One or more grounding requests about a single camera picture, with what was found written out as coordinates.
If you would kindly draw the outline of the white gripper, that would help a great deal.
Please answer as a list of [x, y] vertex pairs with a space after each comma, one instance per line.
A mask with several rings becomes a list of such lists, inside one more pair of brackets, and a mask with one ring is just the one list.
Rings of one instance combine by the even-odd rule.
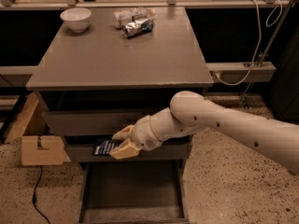
[[118, 147], [109, 152], [116, 160], [135, 157], [140, 150], [152, 151], [160, 147], [162, 141], [158, 137], [158, 128], [162, 122], [154, 116], [139, 119], [136, 124], [128, 125], [112, 136], [113, 140], [124, 140]]

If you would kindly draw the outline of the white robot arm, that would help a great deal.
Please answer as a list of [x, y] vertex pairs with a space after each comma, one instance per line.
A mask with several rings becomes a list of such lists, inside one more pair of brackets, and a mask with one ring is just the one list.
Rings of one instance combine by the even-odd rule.
[[121, 144], [109, 155], [132, 158], [140, 151], [152, 151], [164, 141], [213, 128], [299, 174], [299, 126], [276, 119], [224, 108], [192, 91], [176, 93], [170, 106], [139, 119], [115, 133]]

